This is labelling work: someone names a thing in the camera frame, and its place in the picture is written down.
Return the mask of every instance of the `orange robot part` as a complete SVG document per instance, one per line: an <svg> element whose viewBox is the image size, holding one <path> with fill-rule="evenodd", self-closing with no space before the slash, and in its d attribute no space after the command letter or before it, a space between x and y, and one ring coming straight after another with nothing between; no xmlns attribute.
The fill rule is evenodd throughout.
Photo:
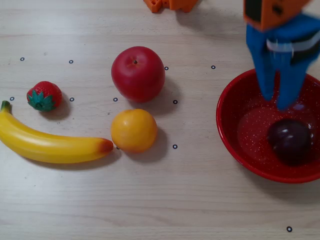
<svg viewBox="0 0 320 240"><path fill-rule="evenodd" d="M244 20L260 31L277 28L297 16L311 0L244 0Z"/></svg>
<svg viewBox="0 0 320 240"><path fill-rule="evenodd" d="M143 0L152 13L157 13L161 7L170 8L171 10L182 9L189 13L196 5L198 0Z"/></svg>

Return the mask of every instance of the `bowl rim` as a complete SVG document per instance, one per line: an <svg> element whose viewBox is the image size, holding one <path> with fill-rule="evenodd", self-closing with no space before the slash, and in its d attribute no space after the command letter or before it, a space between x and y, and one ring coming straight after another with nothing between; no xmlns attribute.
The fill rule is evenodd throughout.
<svg viewBox="0 0 320 240"><path fill-rule="evenodd" d="M237 154L237 152L233 149L233 147L231 146L230 142L228 141L226 134L224 132L224 129L222 127L222 109L223 109L223 103L224 100L226 98L226 96L228 95L229 91L233 88L233 86L235 84L237 84L239 81L241 81L241 79L246 78L248 76L251 76L253 74L256 74L256 70L255 69L251 69L249 71L246 71L242 74L240 74L239 76L237 76L235 79L233 79L223 90L219 101L217 103L216 106L216 126L219 132L219 135L221 137L221 140L224 144L224 146L226 147L226 149L229 151L229 153L234 157L235 160L237 160L241 165L243 165L245 168L247 168L248 170L250 170L251 172L259 175L260 177L263 177L265 179L269 179L275 182L279 182L279 183L286 183L286 184L302 184L302 183L308 183L314 180L317 180L320 178L320 172L310 175L310 176L304 176L304 177L295 177L295 178L287 178L287 177L279 177L279 176L274 176L272 174L269 173L265 173L259 169L257 169L256 167L250 165L243 157L241 157L239 154ZM313 83L319 83L319 81L314 78L313 76L307 74L306 75L306 79L308 79L309 81L313 82Z"/></svg>

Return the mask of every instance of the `speckled red bowl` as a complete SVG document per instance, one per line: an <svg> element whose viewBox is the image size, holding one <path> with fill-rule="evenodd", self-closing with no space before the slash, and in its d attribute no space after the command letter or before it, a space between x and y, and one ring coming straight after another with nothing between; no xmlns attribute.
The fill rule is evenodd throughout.
<svg viewBox="0 0 320 240"><path fill-rule="evenodd" d="M232 80L222 92L216 109L220 137L231 155L253 173L281 183L306 183L320 178L320 82L307 75L296 103L286 112L278 111L261 95L256 71ZM309 127L312 147L304 164L289 166L277 158L267 141L271 124L283 118L297 119Z"/></svg>

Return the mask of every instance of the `white strap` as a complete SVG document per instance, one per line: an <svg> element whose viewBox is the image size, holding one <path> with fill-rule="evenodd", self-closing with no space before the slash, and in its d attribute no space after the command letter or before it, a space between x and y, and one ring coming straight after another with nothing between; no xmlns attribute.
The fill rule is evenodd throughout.
<svg viewBox="0 0 320 240"><path fill-rule="evenodd" d="M318 31L311 39L307 41L300 41L295 43L278 43L272 42L269 39L266 40L267 48L272 52L277 53L294 53L303 52L311 49L320 41L320 31Z"/></svg>

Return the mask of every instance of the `plum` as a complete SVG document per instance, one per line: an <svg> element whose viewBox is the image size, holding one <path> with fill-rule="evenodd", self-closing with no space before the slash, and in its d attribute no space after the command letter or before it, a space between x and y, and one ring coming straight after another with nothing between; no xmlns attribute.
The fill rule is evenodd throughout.
<svg viewBox="0 0 320 240"><path fill-rule="evenodd" d="M296 165L303 163L311 147L311 132L298 120L282 119L270 126L267 140L281 160Z"/></svg>

